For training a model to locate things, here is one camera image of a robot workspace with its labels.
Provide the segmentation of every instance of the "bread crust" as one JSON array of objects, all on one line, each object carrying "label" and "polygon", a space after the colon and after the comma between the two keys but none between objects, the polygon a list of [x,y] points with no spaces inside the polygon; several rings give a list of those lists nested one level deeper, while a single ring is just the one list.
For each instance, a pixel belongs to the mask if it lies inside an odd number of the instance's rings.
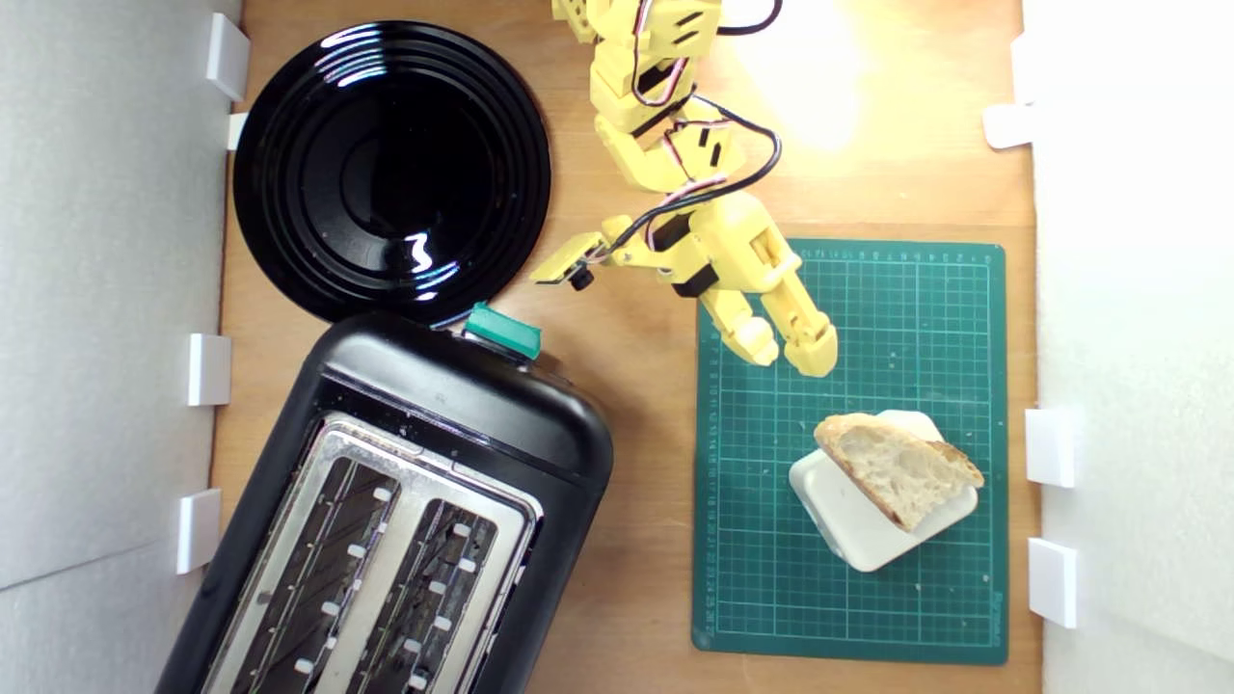
[{"label": "bread crust", "polygon": [[828,457],[835,461],[835,464],[838,464],[840,469],[844,470],[844,474],[847,474],[849,479],[853,480],[856,488],[860,489],[861,493],[865,494],[865,496],[870,499],[870,501],[872,501],[875,506],[879,508],[882,515],[887,516],[887,520],[890,520],[897,527],[900,527],[906,532],[911,532],[913,529],[909,527],[903,521],[900,514],[897,514],[895,509],[892,509],[887,504],[887,501],[885,501],[877,493],[875,493],[864,482],[861,482],[861,479],[858,478],[856,473],[854,472],[851,461],[849,461],[848,457],[844,456],[839,448],[840,436],[843,436],[844,432],[856,427],[881,429],[884,431],[893,432],[897,436],[905,437],[906,441],[916,440],[921,441],[922,443],[927,443],[928,446],[938,451],[944,458],[946,458],[948,462],[963,466],[965,472],[969,474],[970,483],[972,484],[972,487],[980,489],[981,487],[985,485],[985,477],[981,474],[981,470],[979,470],[977,467],[972,464],[972,461],[970,461],[969,457],[965,456],[963,451],[960,451],[955,446],[951,446],[950,443],[946,443],[944,441],[923,441],[912,432],[906,431],[905,429],[896,426],[888,422],[887,420],[865,412],[830,415],[826,417],[822,422],[818,424],[817,427],[814,427],[814,441],[818,443],[819,448],[822,448]]}]

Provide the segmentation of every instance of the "black cable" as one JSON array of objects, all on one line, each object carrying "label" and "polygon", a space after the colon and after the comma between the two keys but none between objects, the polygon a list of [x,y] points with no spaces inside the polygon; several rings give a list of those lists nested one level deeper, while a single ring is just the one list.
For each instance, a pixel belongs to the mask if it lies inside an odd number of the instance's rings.
[{"label": "black cable", "polygon": [[719,36],[749,36],[752,33],[758,33],[775,22],[776,17],[780,16],[780,10],[782,7],[784,0],[771,0],[771,14],[768,15],[768,17],[761,22],[750,26],[722,26],[716,33]]},{"label": "black cable", "polygon": [[750,185],[754,185],[755,183],[758,183],[759,180],[761,180],[763,177],[765,177],[769,173],[771,173],[771,169],[774,169],[775,165],[780,162],[780,152],[781,152],[782,147],[781,147],[781,143],[780,143],[780,136],[776,135],[775,131],[772,131],[770,128],[766,128],[766,127],[763,127],[763,126],[760,126],[758,123],[750,122],[750,121],[743,119],[742,116],[738,116],[737,114],[729,111],[728,109],[721,106],[719,104],[716,104],[716,102],[711,101],[710,99],[707,99],[705,96],[698,96],[697,94],[695,94],[692,98],[694,99],[698,99],[703,104],[707,104],[708,106],[716,109],[726,119],[728,119],[731,121],[734,121],[734,122],[742,125],[743,127],[745,127],[748,130],[753,130],[754,132],[758,132],[759,135],[763,135],[763,136],[768,137],[771,141],[771,146],[772,146],[771,156],[768,157],[768,161],[761,167],[759,167],[759,170],[752,173],[750,175],[743,178],[742,180],[738,180],[737,183],[731,183],[728,185],[722,185],[719,188],[712,188],[712,189],[708,189],[708,190],[706,190],[703,193],[695,193],[692,195],[686,195],[685,198],[681,198],[679,200],[674,200],[671,203],[665,203],[664,205],[659,205],[656,207],[652,207],[650,210],[643,212],[643,216],[640,216],[637,220],[634,220],[634,224],[629,225],[626,228],[626,231],[623,231],[622,235],[618,236],[613,241],[612,249],[610,251],[610,253],[616,253],[618,248],[621,248],[622,246],[624,246],[627,242],[629,242],[631,238],[633,238],[633,236],[636,233],[638,233],[638,230],[643,228],[648,222],[650,222],[655,217],[658,217],[658,216],[660,216],[660,215],[663,215],[665,212],[673,212],[673,211],[680,210],[682,207],[689,207],[691,205],[698,205],[698,204],[702,204],[702,203],[710,203],[710,201],[714,200],[716,198],[721,198],[721,196],[728,195],[729,193],[733,193],[735,190],[740,190],[743,188],[748,188]]}]

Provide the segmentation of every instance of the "white wall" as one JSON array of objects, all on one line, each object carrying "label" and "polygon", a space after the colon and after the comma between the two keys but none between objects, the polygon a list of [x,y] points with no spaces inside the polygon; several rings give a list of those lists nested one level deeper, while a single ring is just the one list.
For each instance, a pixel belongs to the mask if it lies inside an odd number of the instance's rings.
[{"label": "white wall", "polygon": [[230,102],[210,14],[239,0],[0,4],[0,692],[149,690],[200,577],[175,500],[213,412]]},{"label": "white wall", "polygon": [[1025,1],[1040,406],[1079,422],[1046,694],[1234,692],[1234,44],[1225,2]]}]

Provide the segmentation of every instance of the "bread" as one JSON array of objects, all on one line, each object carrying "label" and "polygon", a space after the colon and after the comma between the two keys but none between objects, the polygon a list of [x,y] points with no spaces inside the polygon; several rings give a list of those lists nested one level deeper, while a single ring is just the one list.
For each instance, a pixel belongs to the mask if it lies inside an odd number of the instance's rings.
[{"label": "bread", "polygon": [[906,531],[966,487],[980,489],[986,482],[959,448],[926,441],[872,415],[829,416],[814,429],[814,440]]}]

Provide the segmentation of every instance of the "white clip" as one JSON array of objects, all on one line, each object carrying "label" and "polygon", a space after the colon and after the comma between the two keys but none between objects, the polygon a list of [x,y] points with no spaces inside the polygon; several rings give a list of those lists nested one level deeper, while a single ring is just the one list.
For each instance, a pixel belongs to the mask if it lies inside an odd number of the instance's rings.
[{"label": "white clip", "polygon": [[1037,137],[1037,112],[1033,102],[1041,89],[1041,62],[1029,35],[1011,42],[1011,74],[1014,104],[995,104],[981,114],[986,143],[1008,149],[1033,142]]},{"label": "white clip", "polygon": [[205,566],[218,548],[222,491],[206,489],[180,498],[180,526],[176,532],[175,573],[184,575]]},{"label": "white clip", "polygon": [[231,401],[231,338],[195,332],[189,336],[189,406]]},{"label": "white clip", "polygon": [[227,120],[227,151],[234,152],[239,148],[239,133],[244,130],[244,122],[248,121],[248,112],[232,114]]},{"label": "white clip", "polygon": [[1075,550],[1028,540],[1028,609],[1065,629],[1076,627]]},{"label": "white clip", "polygon": [[1071,417],[1056,410],[1024,410],[1024,462],[1030,482],[1076,485]]},{"label": "white clip", "polygon": [[1007,149],[1033,142],[1037,135],[1033,107],[1027,104],[995,104],[981,114],[986,142],[995,149]]},{"label": "white clip", "polygon": [[206,57],[206,79],[232,101],[244,100],[248,86],[249,41],[238,26],[222,12],[210,20],[210,53]]}]

